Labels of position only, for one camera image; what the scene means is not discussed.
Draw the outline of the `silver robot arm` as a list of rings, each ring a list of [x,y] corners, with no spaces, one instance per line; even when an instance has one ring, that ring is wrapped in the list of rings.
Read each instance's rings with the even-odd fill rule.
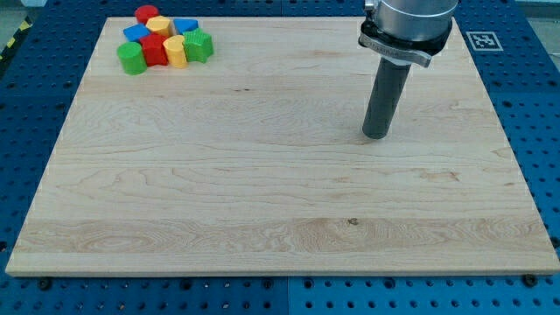
[[[358,43],[398,66],[427,67],[443,50],[458,0],[365,0]]]

